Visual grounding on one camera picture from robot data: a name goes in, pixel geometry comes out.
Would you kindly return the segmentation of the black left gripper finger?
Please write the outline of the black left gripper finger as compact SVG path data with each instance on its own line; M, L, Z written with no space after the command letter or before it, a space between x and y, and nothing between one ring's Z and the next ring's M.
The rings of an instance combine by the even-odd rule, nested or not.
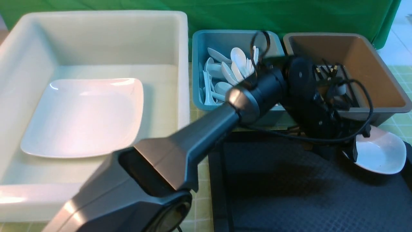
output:
M344 144L344 154L350 161L357 162L358 151L356 141L349 141Z

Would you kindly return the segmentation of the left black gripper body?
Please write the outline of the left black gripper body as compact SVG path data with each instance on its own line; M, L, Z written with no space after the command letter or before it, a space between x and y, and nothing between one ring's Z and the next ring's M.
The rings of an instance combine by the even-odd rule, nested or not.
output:
M305 134L304 141L337 145L370 136L370 114L364 120L343 118L319 93L315 81L288 81L286 111Z

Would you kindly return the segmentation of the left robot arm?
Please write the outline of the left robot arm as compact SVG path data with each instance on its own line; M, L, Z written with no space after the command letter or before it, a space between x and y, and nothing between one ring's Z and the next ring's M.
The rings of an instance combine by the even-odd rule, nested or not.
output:
M114 151L48 222L44 232L172 232L187 217L191 190L198 191L198 164L231 131L251 126L281 104L305 136L257 131L319 144L356 146L357 135L370 135L372 100L358 80L369 113L363 125L341 119L319 94L310 59L287 55L259 58L255 71L231 88L225 102L194 123L164 138L148 138Z

